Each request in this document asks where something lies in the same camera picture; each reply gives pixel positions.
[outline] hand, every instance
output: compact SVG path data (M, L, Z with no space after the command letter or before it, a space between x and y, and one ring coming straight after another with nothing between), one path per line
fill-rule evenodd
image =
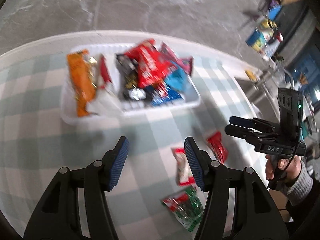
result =
M266 155L266 159L268 159L266 163L266 178L273 179L274 170L270 161L270 155ZM284 168L287 166L288 163L289 163L288 159L281 159L278 162L278 168L281 170L284 170ZM285 172L287 172L287 177L284 182L288 183L288 182L295 181L295 179L299 176L300 171L301 171L300 157L295 156L292 162L290 163L290 166L285 170Z

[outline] green snack package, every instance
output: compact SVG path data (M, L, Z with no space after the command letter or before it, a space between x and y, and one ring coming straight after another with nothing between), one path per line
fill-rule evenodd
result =
M193 232L202 219L203 207L196 188L190 186L162 200L175 215L180 224Z

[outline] black sleeve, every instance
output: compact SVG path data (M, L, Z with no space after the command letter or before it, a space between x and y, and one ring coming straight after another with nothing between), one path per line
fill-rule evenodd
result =
M306 219L319 195L320 183L316 179L313 179L313 185L310 193L300 204L292 206L290 201L287 202L286 209L294 220L294 222L287 223L289 235L291 235Z

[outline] human thumb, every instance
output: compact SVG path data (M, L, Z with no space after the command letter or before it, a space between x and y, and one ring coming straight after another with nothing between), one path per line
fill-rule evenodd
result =
M287 159L281 159L278 162L278 168L281 169L282 171L285 169L285 167L288 165L289 160Z

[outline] silver screw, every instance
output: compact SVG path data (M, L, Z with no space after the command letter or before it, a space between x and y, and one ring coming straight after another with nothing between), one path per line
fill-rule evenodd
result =
M219 167L220 163L218 161L212 161L211 166L212 167Z
M102 165L102 161L95 161L93 163L93 166L95 166L95 167L100 167L101 165Z
M249 173L249 174L252 174L252 173L254 172L254 169L251 168L251 167L246 167L246 168L245 168L245 171L246 171L247 173Z
M67 167L62 167L62 168L59 170L59 172L60 172L61 174L65 174L67 171L68 171L68 168L67 168Z

